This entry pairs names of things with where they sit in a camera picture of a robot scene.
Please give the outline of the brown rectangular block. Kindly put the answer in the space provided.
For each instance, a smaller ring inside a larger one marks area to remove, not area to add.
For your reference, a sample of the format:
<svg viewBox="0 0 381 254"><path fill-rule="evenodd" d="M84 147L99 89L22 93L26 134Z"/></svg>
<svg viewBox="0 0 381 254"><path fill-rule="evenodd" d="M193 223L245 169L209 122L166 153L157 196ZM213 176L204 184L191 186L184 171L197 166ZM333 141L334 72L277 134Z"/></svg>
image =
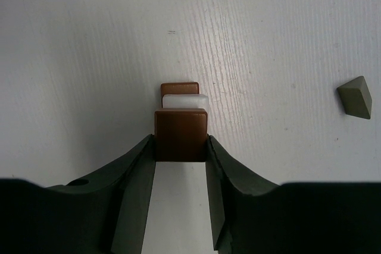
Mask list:
<svg viewBox="0 0 381 254"><path fill-rule="evenodd" d="M176 82L162 83L160 87L161 97L165 95L186 95L199 94L199 83L197 82Z"/></svg>

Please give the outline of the white cube block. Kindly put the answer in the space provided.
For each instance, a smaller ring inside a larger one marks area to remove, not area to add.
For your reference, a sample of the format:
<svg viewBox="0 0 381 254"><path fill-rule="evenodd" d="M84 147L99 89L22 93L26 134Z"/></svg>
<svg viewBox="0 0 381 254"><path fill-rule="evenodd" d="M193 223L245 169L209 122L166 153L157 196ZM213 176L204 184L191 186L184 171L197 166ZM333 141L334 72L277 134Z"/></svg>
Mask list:
<svg viewBox="0 0 381 254"><path fill-rule="evenodd" d="M203 94L164 95L163 108L201 108L209 109L209 98Z"/></svg>

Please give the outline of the small brown cube block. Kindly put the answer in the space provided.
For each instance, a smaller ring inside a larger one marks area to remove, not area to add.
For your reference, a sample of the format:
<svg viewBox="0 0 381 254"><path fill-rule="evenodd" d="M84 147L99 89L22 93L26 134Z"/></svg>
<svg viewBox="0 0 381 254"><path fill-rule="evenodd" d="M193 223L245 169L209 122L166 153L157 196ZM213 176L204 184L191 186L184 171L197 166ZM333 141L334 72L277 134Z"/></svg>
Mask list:
<svg viewBox="0 0 381 254"><path fill-rule="evenodd" d="M202 108L155 111L155 159L158 162L204 162L208 114Z"/></svg>

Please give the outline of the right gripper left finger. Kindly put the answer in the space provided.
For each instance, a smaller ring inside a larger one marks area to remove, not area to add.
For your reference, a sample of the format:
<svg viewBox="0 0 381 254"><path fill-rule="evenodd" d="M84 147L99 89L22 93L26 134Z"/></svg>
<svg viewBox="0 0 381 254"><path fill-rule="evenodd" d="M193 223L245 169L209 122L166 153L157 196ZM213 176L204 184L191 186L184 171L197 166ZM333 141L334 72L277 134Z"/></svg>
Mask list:
<svg viewBox="0 0 381 254"><path fill-rule="evenodd" d="M2 253L141 253L154 138L66 185L1 180Z"/></svg>

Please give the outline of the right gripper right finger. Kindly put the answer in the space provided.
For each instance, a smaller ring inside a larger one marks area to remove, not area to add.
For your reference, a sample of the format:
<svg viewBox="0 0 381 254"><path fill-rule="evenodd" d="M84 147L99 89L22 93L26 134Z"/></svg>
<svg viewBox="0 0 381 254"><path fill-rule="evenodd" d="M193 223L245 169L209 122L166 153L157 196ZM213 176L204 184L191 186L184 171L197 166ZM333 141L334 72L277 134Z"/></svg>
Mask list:
<svg viewBox="0 0 381 254"><path fill-rule="evenodd" d="M218 253L379 253L379 183L274 184L207 140Z"/></svg>

